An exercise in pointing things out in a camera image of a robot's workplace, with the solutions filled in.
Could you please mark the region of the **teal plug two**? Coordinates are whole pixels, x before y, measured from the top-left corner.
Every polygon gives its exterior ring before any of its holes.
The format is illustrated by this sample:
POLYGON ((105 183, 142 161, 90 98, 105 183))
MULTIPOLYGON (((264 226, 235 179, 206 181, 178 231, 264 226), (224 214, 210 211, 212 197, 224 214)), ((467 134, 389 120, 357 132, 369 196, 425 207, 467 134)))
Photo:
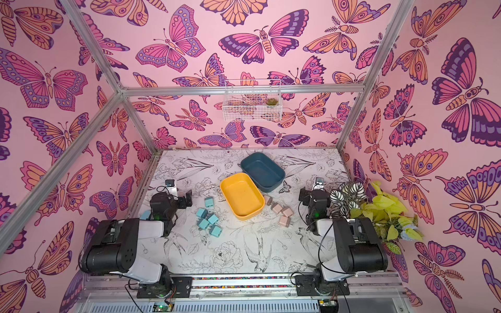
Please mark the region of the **teal plug two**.
POLYGON ((196 216, 200 219, 205 219, 208 215, 208 210, 205 208, 199 208, 196 212, 196 216))

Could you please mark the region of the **teal plug four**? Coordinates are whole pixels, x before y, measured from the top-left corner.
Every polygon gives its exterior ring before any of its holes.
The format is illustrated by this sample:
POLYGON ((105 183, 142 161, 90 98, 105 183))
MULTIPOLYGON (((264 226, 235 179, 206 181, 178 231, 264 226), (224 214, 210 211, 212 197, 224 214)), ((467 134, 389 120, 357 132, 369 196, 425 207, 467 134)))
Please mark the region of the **teal plug four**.
POLYGON ((197 223, 199 229, 206 230, 210 226, 210 222, 206 219, 200 219, 197 223))

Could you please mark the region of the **teal plug one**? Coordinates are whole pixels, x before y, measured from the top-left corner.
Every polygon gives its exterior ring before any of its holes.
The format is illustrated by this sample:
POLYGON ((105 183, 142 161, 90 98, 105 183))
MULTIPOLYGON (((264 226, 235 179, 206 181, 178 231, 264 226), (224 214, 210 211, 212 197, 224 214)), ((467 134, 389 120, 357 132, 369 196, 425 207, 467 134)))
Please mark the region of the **teal plug one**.
POLYGON ((207 197, 204 199, 205 208, 211 209, 215 206, 213 197, 207 197))

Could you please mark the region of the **teal plug three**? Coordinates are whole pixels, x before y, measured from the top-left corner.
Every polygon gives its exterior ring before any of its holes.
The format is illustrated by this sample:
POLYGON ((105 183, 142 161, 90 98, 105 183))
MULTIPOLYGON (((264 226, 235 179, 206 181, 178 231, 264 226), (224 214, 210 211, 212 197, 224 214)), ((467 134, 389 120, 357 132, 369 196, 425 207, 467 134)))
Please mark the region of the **teal plug three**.
POLYGON ((211 215, 211 216, 207 219, 207 221, 208 221, 210 224, 214 225, 214 224, 216 224, 216 223, 219 221, 219 218, 216 216, 216 214, 212 214, 212 215, 211 215))

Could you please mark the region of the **teal plug five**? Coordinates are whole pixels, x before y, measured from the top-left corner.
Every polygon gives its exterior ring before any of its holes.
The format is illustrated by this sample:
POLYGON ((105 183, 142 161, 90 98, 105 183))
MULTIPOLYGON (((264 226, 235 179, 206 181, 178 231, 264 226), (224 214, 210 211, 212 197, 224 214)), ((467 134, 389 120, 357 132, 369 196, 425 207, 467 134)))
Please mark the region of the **teal plug five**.
POLYGON ((222 234, 223 229, 217 225, 212 226, 210 229, 210 235, 214 237, 220 237, 222 234))

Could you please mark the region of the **yellow storage tray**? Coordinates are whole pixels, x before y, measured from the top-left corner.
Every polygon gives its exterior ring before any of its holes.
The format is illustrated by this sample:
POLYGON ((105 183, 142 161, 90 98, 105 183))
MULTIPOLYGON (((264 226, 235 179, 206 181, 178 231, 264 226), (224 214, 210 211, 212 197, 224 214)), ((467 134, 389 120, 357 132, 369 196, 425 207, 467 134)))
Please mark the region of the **yellow storage tray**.
POLYGON ((222 180, 220 189, 233 214, 241 221, 259 215, 265 206, 264 196, 246 173, 236 173, 222 180))

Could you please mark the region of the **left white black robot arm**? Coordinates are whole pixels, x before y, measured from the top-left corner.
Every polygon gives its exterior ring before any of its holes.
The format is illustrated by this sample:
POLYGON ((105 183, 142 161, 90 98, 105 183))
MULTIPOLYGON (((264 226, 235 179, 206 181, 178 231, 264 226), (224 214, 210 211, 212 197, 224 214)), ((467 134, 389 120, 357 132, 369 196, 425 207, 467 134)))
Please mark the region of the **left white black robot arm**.
POLYGON ((146 239, 170 238, 177 211, 193 205, 192 191, 178 197, 167 191, 154 194, 150 215, 139 218, 104 220, 99 223, 88 246, 83 249, 79 268, 89 275, 117 275, 138 283, 139 299, 188 298, 193 277, 173 277, 164 263, 153 262, 138 252, 146 239))

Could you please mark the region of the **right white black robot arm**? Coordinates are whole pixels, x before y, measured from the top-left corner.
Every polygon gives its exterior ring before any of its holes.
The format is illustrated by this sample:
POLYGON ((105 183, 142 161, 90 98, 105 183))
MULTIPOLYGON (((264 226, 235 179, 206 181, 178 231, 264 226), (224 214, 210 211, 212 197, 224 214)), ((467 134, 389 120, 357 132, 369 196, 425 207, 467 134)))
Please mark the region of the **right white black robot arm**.
POLYGON ((353 213, 368 199, 360 183, 345 184, 330 192, 300 190, 299 201, 309 209, 309 228, 321 240, 313 273, 296 272, 290 277, 298 296, 348 296, 347 279, 387 270, 388 260, 372 221, 353 213))

